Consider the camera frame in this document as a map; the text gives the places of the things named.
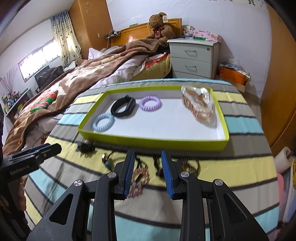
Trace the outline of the black scrunchie with pink ball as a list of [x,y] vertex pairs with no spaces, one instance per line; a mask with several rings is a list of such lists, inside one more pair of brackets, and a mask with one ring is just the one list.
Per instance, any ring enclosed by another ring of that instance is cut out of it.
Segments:
[[89,142],[89,141],[78,143],[76,148],[76,152],[80,152],[82,154],[91,153],[94,150],[95,150],[95,146],[93,145],[92,142]]

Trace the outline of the pink beaded hair clip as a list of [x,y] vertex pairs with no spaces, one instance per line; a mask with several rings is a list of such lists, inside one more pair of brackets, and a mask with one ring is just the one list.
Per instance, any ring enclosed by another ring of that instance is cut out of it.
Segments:
[[149,183],[149,170],[147,167],[139,167],[134,170],[132,175],[132,185],[129,191],[129,198],[142,195],[143,189]]

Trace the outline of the striped table cloth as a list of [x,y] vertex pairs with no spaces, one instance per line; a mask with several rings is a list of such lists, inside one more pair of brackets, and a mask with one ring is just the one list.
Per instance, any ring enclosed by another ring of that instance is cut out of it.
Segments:
[[[84,155],[76,152],[83,137],[77,128],[103,92],[123,87],[179,85],[178,80],[144,80],[90,89],[79,95],[66,112],[43,120],[49,126],[47,142],[58,143],[62,152],[46,160],[39,170],[30,173],[25,186],[26,219],[34,228],[53,203],[77,179],[93,181],[107,173],[101,157],[113,162],[125,155],[117,148],[96,149]],[[195,85],[211,87],[220,104],[230,139],[222,152],[196,153],[199,177],[206,181],[222,179],[243,202],[269,237],[274,235],[280,210],[278,179],[273,155],[259,121],[238,90],[224,81],[195,80]],[[115,204],[119,240],[178,240],[182,202],[169,198],[165,182],[156,175],[154,158],[141,156],[147,164],[150,180],[142,195]]]

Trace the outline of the brown patterned blanket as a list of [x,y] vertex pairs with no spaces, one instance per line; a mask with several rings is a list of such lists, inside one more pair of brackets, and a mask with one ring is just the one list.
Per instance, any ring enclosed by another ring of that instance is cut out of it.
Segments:
[[[6,142],[3,146],[3,155],[6,157],[21,151],[25,145],[29,130],[37,121],[61,113],[79,94],[90,89],[103,78],[112,75],[132,57],[154,54],[158,48],[158,40],[135,40],[101,57],[92,60],[77,60],[74,69],[60,75],[42,92],[31,98],[24,105],[19,117],[7,135]],[[54,91],[58,91],[57,98],[49,107],[37,110],[34,113],[31,112],[31,109],[37,102],[45,97],[46,94]]]

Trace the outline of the paper towel roll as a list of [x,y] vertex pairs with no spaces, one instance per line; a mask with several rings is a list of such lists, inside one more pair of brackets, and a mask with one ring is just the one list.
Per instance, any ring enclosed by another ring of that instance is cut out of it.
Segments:
[[293,151],[288,147],[284,147],[275,157],[274,164],[277,173],[283,173],[288,168],[290,168],[295,160]]

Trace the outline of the green white shallow box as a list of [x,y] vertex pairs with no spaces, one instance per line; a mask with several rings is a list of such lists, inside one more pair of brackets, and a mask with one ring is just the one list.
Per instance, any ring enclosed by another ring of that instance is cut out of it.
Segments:
[[[222,151],[229,132],[221,107],[210,87],[213,112],[209,121],[196,120],[182,103],[181,86],[132,87],[103,93],[78,126],[83,138],[132,148],[177,151]],[[136,100],[131,115],[115,118],[104,132],[110,109],[118,99],[129,95]]]

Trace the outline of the black wristband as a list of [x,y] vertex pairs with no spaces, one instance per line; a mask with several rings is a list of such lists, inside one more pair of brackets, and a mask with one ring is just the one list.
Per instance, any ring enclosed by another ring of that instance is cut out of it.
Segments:
[[123,118],[132,114],[136,105],[135,98],[126,95],[123,98],[118,99],[112,105],[110,112],[116,118]]

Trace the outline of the dotted curtain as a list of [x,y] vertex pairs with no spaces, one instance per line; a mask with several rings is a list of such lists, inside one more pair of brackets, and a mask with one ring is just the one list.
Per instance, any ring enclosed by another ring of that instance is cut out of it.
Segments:
[[62,66],[67,67],[74,60],[82,58],[81,47],[75,35],[69,11],[51,16],[50,21],[53,38],[60,48],[59,57],[62,60]]

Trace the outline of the white floral bedsheet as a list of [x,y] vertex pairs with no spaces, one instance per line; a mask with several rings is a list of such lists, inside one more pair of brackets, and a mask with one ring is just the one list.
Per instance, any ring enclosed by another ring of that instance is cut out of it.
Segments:
[[109,77],[99,80],[90,89],[99,88],[106,85],[128,82],[133,77],[141,73],[145,68],[147,55],[137,55],[126,61]]

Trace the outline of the yellow mattress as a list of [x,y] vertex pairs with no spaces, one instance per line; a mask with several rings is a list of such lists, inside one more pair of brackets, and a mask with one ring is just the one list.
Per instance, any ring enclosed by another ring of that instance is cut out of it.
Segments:
[[153,56],[152,58],[154,58],[154,60],[145,60],[144,69],[139,73],[136,73],[135,71],[130,81],[163,79],[170,73],[171,55],[169,53],[166,53],[163,57],[157,59],[156,56]]

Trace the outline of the wooden wardrobe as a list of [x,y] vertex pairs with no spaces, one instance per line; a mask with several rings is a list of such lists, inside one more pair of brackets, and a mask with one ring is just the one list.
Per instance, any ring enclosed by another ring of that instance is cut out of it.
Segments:
[[105,0],[75,0],[69,15],[83,59],[88,58],[89,48],[107,46],[105,36],[113,27]]

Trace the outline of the orange storage box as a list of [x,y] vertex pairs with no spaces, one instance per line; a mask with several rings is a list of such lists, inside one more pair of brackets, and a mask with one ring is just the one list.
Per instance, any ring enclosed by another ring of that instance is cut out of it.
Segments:
[[231,81],[237,84],[246,85],[251,81],[251,77],[242,73],[241,71],[220,67],[219,68],[219,76],[223,80]]

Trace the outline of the wooden headboard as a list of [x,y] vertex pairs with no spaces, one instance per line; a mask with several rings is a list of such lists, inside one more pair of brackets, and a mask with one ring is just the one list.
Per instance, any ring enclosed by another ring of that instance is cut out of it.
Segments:
[[[181,18],[168,19],[168,25],[171,26],[175,34],[175,37],[180,38],[183,33],[182,19]],[[134,40],[145,39],[147,35],[152,32],[153,30],[147,25],[147,23],[135,25],[135,26],[120,30],[117,36],[109,40],[109,44],[111,44],[112,47],[122,46]]]

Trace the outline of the grey three-drawer nightstand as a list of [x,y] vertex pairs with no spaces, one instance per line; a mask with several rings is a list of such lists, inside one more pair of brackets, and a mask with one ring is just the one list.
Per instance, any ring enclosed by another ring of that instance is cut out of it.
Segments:
[[178,38],[169,40],[168,44],[174,78],[215,78],[219,59],[219,43]]

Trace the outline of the brown teddy bear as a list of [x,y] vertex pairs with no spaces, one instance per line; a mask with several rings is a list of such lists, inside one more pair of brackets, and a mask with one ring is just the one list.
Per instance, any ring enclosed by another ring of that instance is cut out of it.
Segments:
[[173,32],[171,26],[168,25],[166,13],[159,12],[158,14],[151,15],[147,26],[152,29],[149,33],[147,39],[157,39],[159,45],[162,47],[168,47],[168,40],[174,39],[176,36]]

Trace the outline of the pink flowered box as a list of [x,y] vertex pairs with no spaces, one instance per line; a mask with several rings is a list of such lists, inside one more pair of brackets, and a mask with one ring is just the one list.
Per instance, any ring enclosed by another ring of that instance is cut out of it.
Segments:
[[221,42],[221,36],[209,31],[196,30],[194,33],[194,38],[199,40],[211,41],[211,42]]

